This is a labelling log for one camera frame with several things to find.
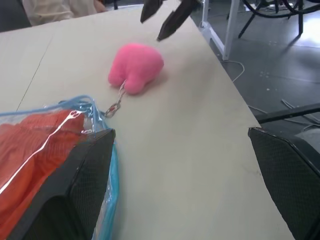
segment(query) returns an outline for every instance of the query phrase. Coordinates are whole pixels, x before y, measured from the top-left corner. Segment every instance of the pink keychain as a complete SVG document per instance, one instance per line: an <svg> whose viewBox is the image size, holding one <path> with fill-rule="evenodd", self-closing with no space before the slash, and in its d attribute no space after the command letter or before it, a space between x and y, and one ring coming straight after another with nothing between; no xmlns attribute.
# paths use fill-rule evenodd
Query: pink keychain
<svg viewBox="0 0 320 240"><path fill-rule="evenodd" d="M118 101L105 113L111 118L120 108L123 95L140 93L164 67L161 54L153 47L138 43L124 45L117 52L108 76L113 87L120 87Z"/></svg>

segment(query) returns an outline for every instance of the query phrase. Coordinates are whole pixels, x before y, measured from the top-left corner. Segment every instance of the orange fabric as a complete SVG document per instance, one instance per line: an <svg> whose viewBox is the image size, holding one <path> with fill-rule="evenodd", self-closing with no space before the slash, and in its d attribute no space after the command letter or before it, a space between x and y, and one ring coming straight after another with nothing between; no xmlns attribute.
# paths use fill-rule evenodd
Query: orange fabric
<svg viewBox="0 0 320 240"><path fill-rule="evenodd" d="M0 240L7 238L44 181L80 140L85 116L67 119L71 112L33 114L16 125L0 125L0 188L15 174L0 193Z"/></svg>

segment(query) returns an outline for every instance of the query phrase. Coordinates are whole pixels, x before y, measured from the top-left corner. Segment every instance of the person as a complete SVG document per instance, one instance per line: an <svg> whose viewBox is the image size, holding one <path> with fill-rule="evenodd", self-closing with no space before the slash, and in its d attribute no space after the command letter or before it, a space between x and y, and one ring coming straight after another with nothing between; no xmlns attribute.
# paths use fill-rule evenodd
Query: person
<svg viewBox="0 0 320 240"><path fill-rule="evenodd" d="M22 4L32 26L106 11L98 0L22 0Z"/></svg>

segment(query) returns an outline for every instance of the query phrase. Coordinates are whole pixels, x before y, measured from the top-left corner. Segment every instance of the pink plush toy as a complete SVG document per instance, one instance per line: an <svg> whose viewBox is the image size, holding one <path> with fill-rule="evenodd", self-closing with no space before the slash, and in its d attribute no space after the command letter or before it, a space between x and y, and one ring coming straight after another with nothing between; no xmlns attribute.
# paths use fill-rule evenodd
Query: pink plush toy
<svg viewBox="0 0 320 240"><path fill-rule="evenodd" d="M115 87L120 87L125 81L124 90L129 94L138 94L147 83L155 79L163 67L164 60L157 50L130 43L117 52L108 81Z"/></svg>

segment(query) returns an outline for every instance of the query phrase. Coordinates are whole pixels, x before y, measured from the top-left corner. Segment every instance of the gray floor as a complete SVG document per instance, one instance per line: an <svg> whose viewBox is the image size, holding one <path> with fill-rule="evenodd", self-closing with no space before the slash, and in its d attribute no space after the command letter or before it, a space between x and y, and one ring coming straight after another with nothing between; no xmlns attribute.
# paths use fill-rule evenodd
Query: gray floor
<svg viewBox="0 0 320 240"><path fill-rule="evenodd" d="M230 5L231 1L222 0L210 3L208 21L222 41L225 40ZM197 25L201 16L201 11L192 14ZM304 15L304 32L299 39L296 39L298 16L289 20L257 16L238 39L250 16L251 12L245 12L240 6L229 58L245 67L245 72L234 84L246 103L266 112L287 109L281 99L294 106L320 103L320 11ZM215 44L211 42L210 46L222 60ZM242 71L236 63L223 63L223 67L231 79ZM295 120L305 122L301 117ZM278 121L264 127L299 133L305 126Z"/></svg>

